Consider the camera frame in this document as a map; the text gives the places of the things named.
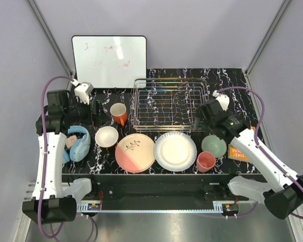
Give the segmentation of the green ceramic bowl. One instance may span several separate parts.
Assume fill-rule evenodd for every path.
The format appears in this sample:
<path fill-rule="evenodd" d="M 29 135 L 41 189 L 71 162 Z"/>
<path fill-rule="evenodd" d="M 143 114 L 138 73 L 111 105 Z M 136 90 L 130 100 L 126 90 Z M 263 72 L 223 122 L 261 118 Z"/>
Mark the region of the green ceramic bowl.
<path fill-rule="evenodd" d="M 215 135 L 208 135 L 201 142 L 201 149 L 204 152 L 210 152 L 216 158 L 220 158 L 227 152 L 227 144 L 224 140 Z"/>

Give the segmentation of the white bowl orange outside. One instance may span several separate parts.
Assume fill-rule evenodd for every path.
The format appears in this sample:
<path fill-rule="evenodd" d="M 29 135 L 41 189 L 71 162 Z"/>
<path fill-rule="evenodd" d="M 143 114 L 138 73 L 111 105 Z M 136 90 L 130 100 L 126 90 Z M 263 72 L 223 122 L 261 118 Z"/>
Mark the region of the white bowl orange outside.
<path fill-rule="evenodd" d="M 102 148 L 113 147 L 119 138 L 118 131 L 111 126 L 100 128 L 95 134 L 95 142 Z"/>

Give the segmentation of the white scalloped plate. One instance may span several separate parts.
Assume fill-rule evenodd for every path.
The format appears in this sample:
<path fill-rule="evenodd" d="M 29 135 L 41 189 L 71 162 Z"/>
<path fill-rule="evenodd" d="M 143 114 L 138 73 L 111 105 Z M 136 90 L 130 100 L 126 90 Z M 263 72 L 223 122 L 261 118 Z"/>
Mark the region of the white scalloped plate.
<path fill-rule="evenodd" d="M 162 168 L 181 172 L 195 163 L 197 147 L 190 136 L 182 132 L 167 132 L 156 140 L 154 157 Z"/>

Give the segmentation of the pink plastic cup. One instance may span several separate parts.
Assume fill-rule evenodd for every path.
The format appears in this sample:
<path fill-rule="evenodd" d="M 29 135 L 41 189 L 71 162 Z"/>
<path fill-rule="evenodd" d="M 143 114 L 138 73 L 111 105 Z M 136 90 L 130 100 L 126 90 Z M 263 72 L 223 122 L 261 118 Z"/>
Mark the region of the pink plastic cup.
<path fill-rule="evenodd" d="M 207 172 L 212 169 L 216 164 L 215 156 L 210 152 L 201 152 L 196 160 L 198 171 Z"/>

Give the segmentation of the metal wire dish rack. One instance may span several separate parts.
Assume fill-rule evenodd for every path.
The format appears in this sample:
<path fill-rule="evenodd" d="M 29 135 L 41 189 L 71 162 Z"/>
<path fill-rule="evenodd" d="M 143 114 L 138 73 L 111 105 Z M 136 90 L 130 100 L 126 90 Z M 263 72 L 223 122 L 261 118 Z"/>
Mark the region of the metal wire dish rack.
<path fill-rule="evenodd" d="M 139 78 L 134 81 L 130 120 L 142 132 L 199 131 L 193 122 L 208 99 L 203 78 Z"/>

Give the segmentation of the pink cream leaf plate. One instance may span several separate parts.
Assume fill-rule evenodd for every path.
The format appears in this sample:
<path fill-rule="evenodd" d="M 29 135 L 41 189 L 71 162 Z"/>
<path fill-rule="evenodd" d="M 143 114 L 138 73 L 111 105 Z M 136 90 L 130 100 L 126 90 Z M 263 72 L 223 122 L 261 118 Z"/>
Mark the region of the pink cream leaf plate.
<path fill-rule="evenodd" d="M 147 135 L 139 133 L 128 135 L 116 147 L 116 162 L 127 172 L 143 172 L 155 161 L 154 146 L 154 141 Z"/>

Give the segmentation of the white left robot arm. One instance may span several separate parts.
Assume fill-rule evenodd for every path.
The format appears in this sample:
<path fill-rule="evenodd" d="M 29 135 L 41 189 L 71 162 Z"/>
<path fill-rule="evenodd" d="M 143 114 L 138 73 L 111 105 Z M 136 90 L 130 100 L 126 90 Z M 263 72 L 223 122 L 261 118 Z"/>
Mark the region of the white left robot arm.
<path fill-rule="evenodd" d="M 89 153 L 91 136 L 78 122 L 88 121 L 89 105 L 69 101 L 69 91 L 47 93 L 47 105 L 37 120 L 40 155 L 36 185 L 22 211 L 37 224 L 70 222 L 77 206 L 86 197 L 95 199 L 99 187 L 91 178 L 78 178 L 66 189 L 62 186 L 62 165 L 83 160 Z"/>

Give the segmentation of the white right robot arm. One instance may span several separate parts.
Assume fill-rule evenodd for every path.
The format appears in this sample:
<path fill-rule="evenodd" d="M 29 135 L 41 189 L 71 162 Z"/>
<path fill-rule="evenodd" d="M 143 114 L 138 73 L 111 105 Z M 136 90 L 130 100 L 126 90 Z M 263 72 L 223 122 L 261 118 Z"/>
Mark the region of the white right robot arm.
<path fill-rule="evenodd" d="M 230 200 L 236 195 L 250 198 L 265 204 L 279 219 L 285 219 L 303 204 L 303 175 L 285 165 L 258 140 L 242 115 L 224 110 L 218 99 L 211 99 L 196 110 L 194 127 L 200 124 L 205 132 L 245 154 L 266 180 L 261 183 L 236 175 L 219 187 L 223 199 Z"/>

